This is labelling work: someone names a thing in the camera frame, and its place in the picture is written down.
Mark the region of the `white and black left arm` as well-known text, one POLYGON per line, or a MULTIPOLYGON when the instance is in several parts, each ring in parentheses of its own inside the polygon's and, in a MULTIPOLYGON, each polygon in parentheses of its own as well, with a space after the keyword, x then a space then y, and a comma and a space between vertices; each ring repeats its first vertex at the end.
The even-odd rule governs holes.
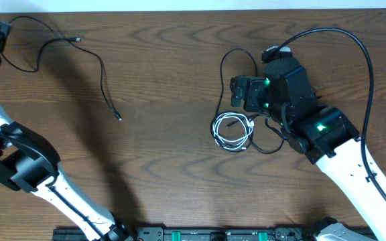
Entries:
MULTIPOLYGON (((10 23, 0 21, 0 65, 10 30, 10 23)), ((138 239, 69 178, 58 152, 43 136, 12 120, 1 105, 0 183, 46 200, 72 220, 87 240, 138 239)))

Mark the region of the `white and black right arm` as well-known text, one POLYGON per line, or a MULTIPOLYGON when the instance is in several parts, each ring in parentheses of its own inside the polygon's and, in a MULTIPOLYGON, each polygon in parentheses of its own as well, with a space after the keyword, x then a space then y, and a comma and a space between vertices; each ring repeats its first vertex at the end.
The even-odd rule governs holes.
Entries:
POLYGON ((231 78, 232 106, 264 112, 281 125, 290 147, 342 190, 378 240, 386 240, 386 177, 362 159, 359 131, 336 107, 319 104, 306 69, 293 57, 269 62, 262 77, 231 78))

